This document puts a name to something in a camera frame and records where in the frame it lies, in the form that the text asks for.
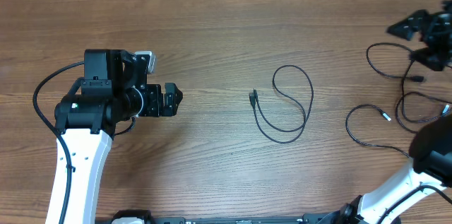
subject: wooden table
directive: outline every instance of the wooden table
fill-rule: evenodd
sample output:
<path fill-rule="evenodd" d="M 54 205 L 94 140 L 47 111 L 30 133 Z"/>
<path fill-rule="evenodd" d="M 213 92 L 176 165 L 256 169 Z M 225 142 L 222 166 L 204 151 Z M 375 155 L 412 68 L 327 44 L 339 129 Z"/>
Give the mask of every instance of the wooden table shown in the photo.
<path fill-rule="evenodd" d="M 356 105 L 394 114 L 397 80 L 368 65 L 365 49 L 392 41 L 385 33 L 413 11 L 438 11 L 442 0 L 0 0 L 0 223 L 43 223 L 57 148 L 32 108 L 36 85 L 51 72 L 83 60 L 87 48 L 153 50 L 151 83 L 175 82 L 184 92 L 176 117 L 140 118 L 118 136 L 102 175 L 97 216 L 149 208 L 154 216 L 299 216 L 334 211 L 377 188 L 406 159 L 364 148 L 344 127 Z M 376 66 L 400 74 L 407 54 L 382 47 Z M 276 95 L 274 70 L 295 64 L 314 84 L 314 106 L 301 138 L 288 145 L 257 129 L 248 93 L 259 91 L 263 111 L 283 128 L 300 124 L 299 110 Z M 452 73 L 434 73 L 407 88 L 451 98 Z M 39 104 L 53 119 L 55 104 L 83 75 L 67 71 L 42 89 Z M 277 84 L 302 104 L 309 85 L 295 69 Z M 442 106 L 408 101 L 410 115 Z M 122 129 L 128 124 L 120 124 Z M 351 119 L 357 137 L 408 150 L 412 134 L 373 110 Z M 281 135 L 264 129 L 281 140 Z M 430 196 L 403 215 L 404 223 L 450 223 L 451 206 Z"/>

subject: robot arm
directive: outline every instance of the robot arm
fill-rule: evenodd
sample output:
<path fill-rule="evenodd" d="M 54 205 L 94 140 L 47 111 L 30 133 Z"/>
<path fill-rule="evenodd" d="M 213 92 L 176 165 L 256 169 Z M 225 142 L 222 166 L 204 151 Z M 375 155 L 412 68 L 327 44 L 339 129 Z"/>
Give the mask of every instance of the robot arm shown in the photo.
<path fill-rule="evenodd" d="M 166 83 L 147 84 L 155 57 L 150 51 L 88 49 L 85 76 L 79 78 L 55 108 L 55 129 L 71 156 L 71 192 L 64 223 L 94 223 L 99 184 L 112 146 L 114 130 L 131 117 L 170 117 L 182 92 Z M 64 205 L 67 164 L 59 141 L 56 174 L 46 223 L 58 223 Z"/>

